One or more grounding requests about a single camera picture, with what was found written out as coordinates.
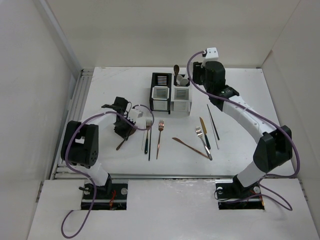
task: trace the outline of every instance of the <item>gold knife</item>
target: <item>gold knife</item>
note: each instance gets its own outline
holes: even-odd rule
[[[206,146],[210,150],[211,147],[210,147],[210,143],[209,143],[209,140],[208,140],[208,137],[207,137],[207,129],[206,129],[206,126],[205,126],[205,122],[201,117],[200,117],[200,123],[201,123],[201,127],[202,127],[202,130],[203,130]]]
[[[204,156],[205,158],[209,159],[209,157],[208,157],[207,155],[203,154],[202,152],[198,151],[197,149],[193,148],[192,146],[189,146],[188,144],[184,143],[184,142],[181,141],[179,138],[173,137],[172,139],[175,140],[175,141],[177,141],[178,143],[181,143],[181,144],[185,145],[186,147],[192,149],[192,150],[195,151],[196,153]]]

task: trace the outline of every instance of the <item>black chopstick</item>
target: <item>black chopstick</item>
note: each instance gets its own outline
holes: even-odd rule
[[[210,114],[211,122],[212,122],[212,125],[213,125],[213,128],[214,128],[214,131],[215,131],[216,137],[218,138],[218,140],[220,140],[220,137],[219,137],[219,134],[218,134],[218,131],[217,131],[217,128],[216,128],[216,125],[215,125],[214,119],[212,118],[212,115],[211,115],[211,111],[210,111],[209,105],[207,104],[206,106],[208,107],[208,110],[209,110],[209,114]]]
[[[149,161],[150,161],[150,152],[151,152],[151,133],[152,133],[152,126],[150,127],[150,141],[149,141]]]

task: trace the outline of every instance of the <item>wire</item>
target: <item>wire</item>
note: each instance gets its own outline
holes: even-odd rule
[[[186,72],[187,72],[187,74],[188,74],[188,76],[189,76],[190,82],[193,84],[193,86],[194,86],[196,89],[198,89],[198,90],[199,90],[200,92],[202,92],[203,94],[208,95],[210,98],[218,99],[218,100],[225,101],[225,102],[231,103],[231,104],[233,104],[233,105],[236,105],[237,107],[239,107],[239,108],[247,111],[248,113],[256,116],[257,118],[260,118],[260,119],[264,120],[265,122],[267,122],[267,123],[271,124],[272,126],[274,126],[277,130],[279,130],[279,131],[288,139],[288,141],[290,142],[290,144],[291,144],[291,146],[292,146],[292,148],[293,148],[293,151],[294,151],[294,154],[295,154],[295,158],[296,158],[296,169],[295,169],[294,173],[293,173],[292,175],[289,175],[289,176],[283,176],[283,175],[278,175],[278,174],[266,174],[265,176],[266,176],[266,177],[277,177],[277,178],[294,178],[294,177],[296,177],[297,174],[298,174],[299,171],[300,171],[300,156],[299,156],[299,153],[298,153],[298,149],[297,149],[295,143],[293,142],[293,140],[291,139],[291,137],[290,137],[280,126],[278,126],[277,124],[275,124],[273,121],[267,119],[266,117],[261,116],[260,114],[254,112],[254,111],[252,111],[252,110],[250,110],[250,109],[248,109],[248,108],[245,107],[245,106],[242,106],[241,104],[239,104],[239,103],[237,103],[237,102],[235,102],[235,101],[232,101],[232,100],[230,100],[230,99],[223,98],[223,97],[220,97],[220,96],[216,96],[216,95],[210,94],[210,93],[202,90],[202,89],[201,89],[199,86],[197,86],[196,83],[193,81],[193,79],[192,79],[192,77],[191,77],[191,74],[190,74],[190,64],[191,64],[191,61],[192,61],[196,56],[198,56],[198,55],[200,55],[200,54],[204,54],[204,53],[205,53],[204,51],[199,51],[199,52],[195,53],[194,55],[192,55],[192,57],[189,59],[187,65],[186,65]],[[228,203],[239,203],[239,202],[242,202],[242,201],[245,201],[245,200],[248,200],[248,199],[257,197],[257,196],[261,196],[261,197],[263,196],[263,197],[266,197],[266,198],[269,198],[269,199],[273,200],[274,202],[276,202],[277,204],[279,204],[280,206],[284,207],[285,209],[287,209],[287,210],[289,210],[289,211],[292,211],[292,210],[293,210],[292,207],[291,207],[291,205],[289,204],[289,202],[288,202],[287,200],[285,200],[282,196],[280,196],[278,193],[272,191],[271,189],[269,189],[269,188],[267,188],[267,187],[265,187],[265,186],[262,186],[261,184],[260,184],[260,186],[261,186],[262,188],[270,191],[271,193],[277,195],[278,197],[280,197],[280,198],[288,205],[288,207],[284,206],[283,204],[281,204],[280,202],[278,202],[278,201],[275,200],[274,198],[272,198],[272,197],[270,197],[270,196],[268,196],[268,195],[265,195],[265,194],[261,194],[261,193],[260,193],[260,194],[255,194],[255,195],[251,195],[251,196],[246,197],[246,198],[244,198],[244,199],[239,199],[239,200],[235,200],[235,201],[228,201]]]
[[[116,193],[116,190],[113,190],[113,192],[112,192],[112,198],[111,198],[110,201],[109,201],[110,210],[111,210],[112,206],[114,205],[114,200],[115,200],[116,194],[117,194],[117,193]]]
[[[152,126],[152,125],[154,124],[154,122],[155,122],[155,116],[154,116],[153,112],[151,111],[151,109],[150,109],[149,107],[145,106],[145,105],[136,105],[136,106],[142,106],[142,107],[145,107],[145,108],[147,108],[147,109],[149,110],[149,112],[150,112],[151,115],[152,115],[152,124],[151,124],[151,126]],[[115,111],[106,111],[106,112],[104,112],[104,113],[100,113],[100,114],[93,115],[93,116],[89,117],[88,119],[86,119],[85,121],[83,121],[83,122],[80,124],[80,126],[74,131],[74,133],[73,133],[73,135],[72,135],[72,137],[71,137],[71,139],[70,139],[70,141],[69,141],[69,143],[68,143],[68,145],[67,145],[67,147],[66,147],[64,161],[65,161],[66,166],[67,166],[71,171],[73,171],[73,172],[75,172],[75,173],[77,173],[77,174],[81,174],[81,175],[85,176],[86,178],[88,178],[88,179],[91,181],[91,183],[92,183],[92,185],[93,185],[93,197],[92,197],[92,202],[91,202],[91,204],[90,204],[90,207],[89,207],[89,209],[88,209],[88,212],[87,212],[87,214],[86,214],[86,216],[85,216],[85,218],[84,218],[84,220],[83,220],[83,222],[82,222],[79,230],[78,230],[75,234],[73,234],[73,235],[71,235],[71,236],[67,236],[67,235],[65,234],[65,232],[64,232],[65,222],[66,222],[68,216],[69,216],[74,210],[71,210],[71,211],[64,217],[64,219],[63,219],[63,221],[62,221],[62,224],[61,224],[61,234],[62,234],[62,236],[63,236],[64,238],[66,238],[66,239],[72,239],[72,238],[74,238],[75,236],[77,236],[77,235],[81,232],[81,230],[82,230],[82,228],[84,227],[84,225],[85,225],[85,223],[86,223],[86,221],[87,221],[87,219],[88,219],[88,217],[89,217],[89,214],[90,214],[90,212],[91,212],[91,210],[92,210],[92,208],[93,208],[93,206],[94,206],[94,204],[95,204],[95,199],[96,199],[96,197],[97,197],[97,185],[96,185],[95,181],[91,178],[91,176],[90,176],[89,174],[86,174],[85,172],[82,172],[82,171],[79,171],[79,170],[73,168],[73,167],[70,165],[70,162],[69,162],[69,159],[68,159],[68,157],[69,157],[69,152],[70,152],[70,148],[71,148],[71,145],[72,145],[73,141],[74,141],[75,138],[76,138],[76,135],[79,133],[80,129],[81,129],[86,123],[90,122],[90,121],[93,120],[93,119],[102,117],[102,116],[104,116],[104,115],[106,115],[106,114],[115,114],[115,115],[119,116],[120,118],[122,118],[125,122],[127,122],[131,127],[135,127],[133,124],[131,124],[131,122],[129,122],[129,121],[128,121],[124,116],[122,116],[121,114],[119,114],[119,113],[117,113],[117,112],[115,112]],[[136,129],[137,129],[137,130],[141,130],[141,131],[147,130],[146,128],[139,128],[139,127],[137,127]]]
[[[129,108],[129,111],[127,111],[128,115],[129,115],[130,110],[132,109],[132,102],[129,101],[128,103],[131,104],[131,106],[130,106],[130,108]]]
[[[214,193],[213,193],[213,197],[215,198],[215,200],[218,200],[218,201],[220,201],[220,202],[225,202],[225,201],[228,201],[228,200],[230,200],[230,199],[231,199],[231,198],[218,199],[218,192],[217,192],[217,190],[215,190],[215,191],[214,191]]]

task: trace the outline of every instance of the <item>silver fork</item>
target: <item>silver fork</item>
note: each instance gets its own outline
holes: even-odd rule
[[[165,121],[160,120],[159,121],[159,140],[158,140],[158,148],[156,150],[156,159],[158,159],[158,154],[159,154],[159,148],[160,148],[160,137],[161,137],[161,132],[164,130],[165,127]]]
[[[206,146],[205,141],[204,141],[204,139],[203,139],[203,137],[202,137],[203,134],[202,134],[201,128],[200,128],[199,126],[197,126],[197,127],[195,128],[195,132],[196,132],[196,134],[198,135],[198,137],[201,139],[202,144],[203,144],[204,149],[205,149],[205,152],[206,152],[206,154],[208,155],[209,159],[212,161],[211,153],[210,153],[208,147]]]

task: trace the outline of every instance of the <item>white wall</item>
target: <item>white wall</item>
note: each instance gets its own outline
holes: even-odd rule
[[[299,178],[320,233],[320,1],[301,0],[262,66],[277,116],[292,130]]]
[[[70,79],[32,0],[0,0],[0,239],[28,236]]]
[[[299,0],[48,0],[85,68],[185,66],[217,47],[226,66],[260,67]]]

